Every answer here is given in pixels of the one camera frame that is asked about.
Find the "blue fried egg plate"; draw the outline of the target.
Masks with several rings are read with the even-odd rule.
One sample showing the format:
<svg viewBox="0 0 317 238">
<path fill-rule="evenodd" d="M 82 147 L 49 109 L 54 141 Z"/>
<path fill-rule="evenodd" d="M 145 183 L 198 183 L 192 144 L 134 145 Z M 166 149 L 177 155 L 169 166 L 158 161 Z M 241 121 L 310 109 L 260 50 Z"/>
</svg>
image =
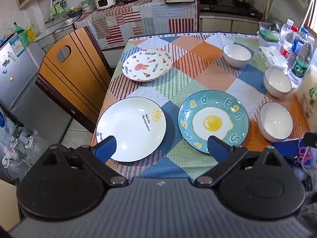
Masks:
<svg viewBox="0 0 317 238">
<path fill-rule="evenodd" d="M 177 121 L 183 139 L 206 154 L 210 136 L 232 146 L 241 145 L 249 132 L 244 106 L 234 96 L 218 90 L 203 90 L 187 97 L 179 108 Z"/>
</svg>

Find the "white sun plate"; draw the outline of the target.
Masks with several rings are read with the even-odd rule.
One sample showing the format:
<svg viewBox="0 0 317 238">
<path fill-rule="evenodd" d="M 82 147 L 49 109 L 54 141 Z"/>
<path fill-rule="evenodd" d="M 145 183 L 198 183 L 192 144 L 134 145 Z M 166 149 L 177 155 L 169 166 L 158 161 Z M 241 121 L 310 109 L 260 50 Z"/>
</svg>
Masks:
<svg viewBox="0 0 317 238">
<path fill-rule="evenodd" d="M 167 130 L 167 121 L 160 106 L 144 97 L 129 97 L 111 105 L 100 117 L 96 141 L 108 136 L 116 139 L 111 159 L 118 162 L 142 160 L 156 151 Z"/>
</svg>

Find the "white ribbed bowl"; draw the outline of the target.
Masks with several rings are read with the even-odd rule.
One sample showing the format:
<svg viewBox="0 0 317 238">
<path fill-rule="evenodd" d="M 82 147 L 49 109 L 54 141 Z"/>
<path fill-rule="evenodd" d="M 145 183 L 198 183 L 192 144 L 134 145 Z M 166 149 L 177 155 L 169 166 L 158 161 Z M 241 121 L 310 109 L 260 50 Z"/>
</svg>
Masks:
<svg viewBox="0 0 317 238">
<path fill-rule="evenodd" d="M 284 98 L 292 90 L 290 79 L 282 71 L 274 68 L 268 68 L 264 72 L 263 84 L 267 92 L 276 98 Z"/>
<path fill-rule="evenodd" d="M 249 49 L 239 44 L 226 44 L 222 50 L 225 61 L 233 68 L 245 67 L 252 58 Z"/>
<path fill-rule="evenodd" d="M 276 102 L 267 102 L 260 109 L 258 127 L 266 140 L 283 141 L 293 131 L 293 120 L 284 106 Z"/>
</svg>

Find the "pink bunny carrot plate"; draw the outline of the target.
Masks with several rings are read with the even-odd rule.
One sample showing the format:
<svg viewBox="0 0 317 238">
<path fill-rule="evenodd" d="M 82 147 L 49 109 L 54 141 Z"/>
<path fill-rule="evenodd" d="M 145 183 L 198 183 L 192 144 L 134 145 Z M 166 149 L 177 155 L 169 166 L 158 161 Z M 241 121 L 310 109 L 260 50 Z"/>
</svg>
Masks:
<svg viewBox="0 0 317 238">
<path fill-rule="evenodd" d="M 150 82 L 166 74 L 173 65 L 172 55 L 164 49 L 144 49 L 128 57 L 122 73 L 136 82 Z"/>
</svg>

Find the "pink scissors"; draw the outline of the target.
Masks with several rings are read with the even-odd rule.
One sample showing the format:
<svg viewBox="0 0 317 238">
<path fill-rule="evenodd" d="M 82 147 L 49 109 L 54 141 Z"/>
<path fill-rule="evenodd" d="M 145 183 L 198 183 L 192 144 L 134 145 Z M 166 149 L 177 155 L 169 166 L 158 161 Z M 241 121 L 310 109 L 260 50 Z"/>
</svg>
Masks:
<svg viewBox="0 0 317 238">
<path fill-rule="evenodd" d="M 310 152 L 309 147 L 300 147 L 298 151 L 298 162 L 305 165 L 308 164 L 312 157 L 312 153 Z"/>
</svg>

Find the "wooden chair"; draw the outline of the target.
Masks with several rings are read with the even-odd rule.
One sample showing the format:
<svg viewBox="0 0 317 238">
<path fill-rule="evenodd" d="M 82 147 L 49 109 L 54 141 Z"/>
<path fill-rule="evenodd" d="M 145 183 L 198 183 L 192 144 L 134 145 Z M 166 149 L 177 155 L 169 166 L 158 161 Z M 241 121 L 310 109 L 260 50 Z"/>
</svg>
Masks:
<svg viewBox="0 0 317 238">
<path fill-rule="evenodd" d="M 94 132 L 113 69 L 88 27 L 57 41 L 46 53 L 36 85 L 89 132 Z"/>
</svg>

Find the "bag of rice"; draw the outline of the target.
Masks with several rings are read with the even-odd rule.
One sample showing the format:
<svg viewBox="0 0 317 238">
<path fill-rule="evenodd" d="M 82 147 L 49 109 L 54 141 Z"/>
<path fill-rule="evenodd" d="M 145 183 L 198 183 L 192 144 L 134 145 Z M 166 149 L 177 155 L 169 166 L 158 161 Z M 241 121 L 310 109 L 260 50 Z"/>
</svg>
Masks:
<svg viewBox="0 0 317 238">
<path fill-rule="evenodd" d="M 311 65 L 295 91 L 310 132 L 316 132 L 317 124 L 316 78 L 316 66 Z"/>
</svg>

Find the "water bottle green label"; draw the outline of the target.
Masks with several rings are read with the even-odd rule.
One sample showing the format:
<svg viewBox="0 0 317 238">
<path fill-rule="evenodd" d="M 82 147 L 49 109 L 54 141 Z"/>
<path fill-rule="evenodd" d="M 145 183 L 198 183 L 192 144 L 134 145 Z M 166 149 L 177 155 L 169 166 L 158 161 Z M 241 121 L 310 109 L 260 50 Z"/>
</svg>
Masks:
<svg viewBox="0 0 317 238">
<path fill-rule="evenodd" d="M 314 38 L 308 36 L 305 44 L 303 44 L 297 53 L 293 66 L 290 70 L 289 77 L 295 86 L 298 86 L 309 69 L 310 61 L 313 56 Z"/>
</svg>

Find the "silver refrigerator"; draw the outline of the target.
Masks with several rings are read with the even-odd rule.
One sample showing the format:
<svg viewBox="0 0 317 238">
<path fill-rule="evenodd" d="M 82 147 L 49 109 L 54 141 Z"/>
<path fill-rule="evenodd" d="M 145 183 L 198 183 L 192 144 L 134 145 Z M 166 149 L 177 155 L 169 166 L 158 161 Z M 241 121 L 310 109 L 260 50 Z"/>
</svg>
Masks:
<svg viewBox="0 0 317 238">
<path fill-rule="evenodd" d="M 1 46 L 1 104 L 8 111 L 38 71 L 31 56 L 16 33 Z"/>
</svg>

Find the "clear water bottle white cap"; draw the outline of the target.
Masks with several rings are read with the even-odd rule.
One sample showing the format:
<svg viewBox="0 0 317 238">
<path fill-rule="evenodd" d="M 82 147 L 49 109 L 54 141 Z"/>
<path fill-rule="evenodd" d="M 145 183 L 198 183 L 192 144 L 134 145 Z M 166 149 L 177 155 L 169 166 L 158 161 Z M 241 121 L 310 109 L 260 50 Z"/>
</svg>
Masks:
<svg viewBox="0 0 317 238">
<path fill-rule="evenodd" d="M 282 26 L 279 41 L 277 43 L 277 50 L 279 51 L 283 45 L 285 36 L 291 31 L 291 27 L 293 26 L 294 22 L 291 19 L 288 19 L 286 23 Z"/>
</svg>

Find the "white plastic basket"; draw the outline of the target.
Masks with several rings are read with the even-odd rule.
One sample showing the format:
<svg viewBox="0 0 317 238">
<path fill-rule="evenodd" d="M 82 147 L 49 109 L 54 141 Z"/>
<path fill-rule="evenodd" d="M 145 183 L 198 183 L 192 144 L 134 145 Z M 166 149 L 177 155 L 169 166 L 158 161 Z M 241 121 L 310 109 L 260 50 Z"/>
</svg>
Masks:
<svg viewBox="0 0 317 238">
<path fill-rule="evenodd" d="M 281 37 L 281 28 L 277 23 L 259 22 L 259 34 L 265 41 L 277 44 Z"/>
</svg>

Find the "cream lower cabinet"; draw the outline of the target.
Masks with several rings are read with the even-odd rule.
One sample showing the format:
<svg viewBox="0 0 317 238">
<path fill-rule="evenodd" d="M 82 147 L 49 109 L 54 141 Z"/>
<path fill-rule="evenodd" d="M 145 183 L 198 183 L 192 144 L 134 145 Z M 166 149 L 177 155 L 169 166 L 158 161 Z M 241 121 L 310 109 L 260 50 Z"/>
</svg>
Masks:
<svg viewBox="0 0 317 238">
<path fill-rule="evenodd" d="M 259 29 L 259 21 L 230 16 L 201 14 L 199 16 L 200 32 L 242 33 L 255 35 Z"/>
</svg>

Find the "striped patchwork counter cloth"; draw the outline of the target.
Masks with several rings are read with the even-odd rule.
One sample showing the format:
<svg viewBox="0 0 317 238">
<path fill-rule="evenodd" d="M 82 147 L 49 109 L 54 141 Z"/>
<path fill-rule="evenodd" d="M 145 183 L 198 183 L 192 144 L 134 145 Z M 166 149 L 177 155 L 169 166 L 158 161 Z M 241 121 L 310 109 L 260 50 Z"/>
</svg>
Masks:
<svg viewBox="0 0 317 238">
<path fill-rule="evenodd" d="M 75 29 L 87 27 L 100 49 L 122 47 L 129 38 L 198 31 L 198 2 L 138 0 L 82 15 Z"/>
</svg>

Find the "black gas stove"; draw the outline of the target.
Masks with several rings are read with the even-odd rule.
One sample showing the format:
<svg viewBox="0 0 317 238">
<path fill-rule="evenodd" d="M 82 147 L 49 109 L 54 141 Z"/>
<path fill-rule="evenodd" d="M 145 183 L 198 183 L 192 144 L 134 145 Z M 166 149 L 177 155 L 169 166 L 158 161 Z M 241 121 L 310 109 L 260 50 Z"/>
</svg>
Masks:
<svg viewBox="0 0 317 238">
<path fill-rule="evenodd" d="M 199 0 L 200 12 L 245 16 L 261 20 L 263 13 L 249 3 L 237 0 Z"/>
</svg>

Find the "white rice cooker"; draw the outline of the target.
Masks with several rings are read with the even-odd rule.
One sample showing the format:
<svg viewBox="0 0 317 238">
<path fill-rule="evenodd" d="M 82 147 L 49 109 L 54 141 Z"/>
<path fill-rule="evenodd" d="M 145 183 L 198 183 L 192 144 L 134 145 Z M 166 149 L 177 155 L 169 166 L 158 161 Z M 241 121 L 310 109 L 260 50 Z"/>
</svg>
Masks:
<svg viewBox="0 0 317 238">
<path fill-rule="evenodd" d="M 116 0 L 95 0 L 97 10 L 105 10 L 115 6 Z"/>
</svg>

